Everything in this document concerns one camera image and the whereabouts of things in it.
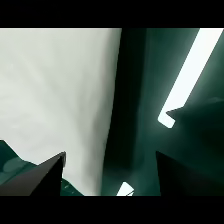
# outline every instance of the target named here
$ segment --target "white object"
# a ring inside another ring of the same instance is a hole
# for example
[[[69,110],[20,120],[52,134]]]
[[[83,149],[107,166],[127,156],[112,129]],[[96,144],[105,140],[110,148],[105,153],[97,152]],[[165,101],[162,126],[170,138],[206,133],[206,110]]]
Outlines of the white object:
[[[223,28],[201,28],[199,30],[183,67],[159,114],[158,121],[166,127],[172,128],[175,123],[175,120],[168,116],[166,112],[184,106],[222,31]]]
[[[120,29],[0,29],[0,138],[40,164],[65,151],[63,177],[99,195]]]
[[[134,188],[132,188],[128,183],[123,182],[117,196],[132,196],[134,194],[133,191]]]

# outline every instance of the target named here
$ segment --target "white fabric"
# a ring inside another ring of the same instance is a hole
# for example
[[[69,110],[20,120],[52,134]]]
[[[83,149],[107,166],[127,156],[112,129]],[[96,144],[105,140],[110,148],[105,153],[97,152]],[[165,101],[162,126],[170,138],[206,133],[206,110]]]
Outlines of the white fabric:
[[[63,177],[99,195],[120,29],[0,29],[0,138],[40,164],[67,153]]]

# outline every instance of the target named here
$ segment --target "white cloth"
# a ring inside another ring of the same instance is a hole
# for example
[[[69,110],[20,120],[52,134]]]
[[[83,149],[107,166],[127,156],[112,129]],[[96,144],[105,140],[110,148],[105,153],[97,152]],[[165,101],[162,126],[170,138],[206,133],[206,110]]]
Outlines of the white cloth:
[[[121,29],[0,29],[0,138],[99,195]]]

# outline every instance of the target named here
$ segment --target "dark green surface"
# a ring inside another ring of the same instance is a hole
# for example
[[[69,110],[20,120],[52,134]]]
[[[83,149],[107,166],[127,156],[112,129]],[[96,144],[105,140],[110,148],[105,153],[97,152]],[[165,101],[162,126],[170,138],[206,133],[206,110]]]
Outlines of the dark green surface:
[[[11,178],[31,170],[36,165],[23,161],[4,142],[0,141],[0,184],[9,181]],[[68,181],[62,179],[61,196],[82,196]]]
[[[102,195],[116,195],[123,181],[133,196],[160,195],[157,150],[223,182],[224,147],[207,144],[180,122],[168,129],[157,120],[198,30],[123,29]],[[224,99],[223,56],[222,34],[186,105]]]

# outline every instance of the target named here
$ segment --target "white sheet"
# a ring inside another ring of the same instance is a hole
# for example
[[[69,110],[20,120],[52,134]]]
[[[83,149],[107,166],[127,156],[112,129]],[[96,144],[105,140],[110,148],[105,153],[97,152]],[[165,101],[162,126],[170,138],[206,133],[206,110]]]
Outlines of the white sheet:
[[[0,138],[39,164],[66,151],[63,177],[99,195],[120,29],[0,29]]]

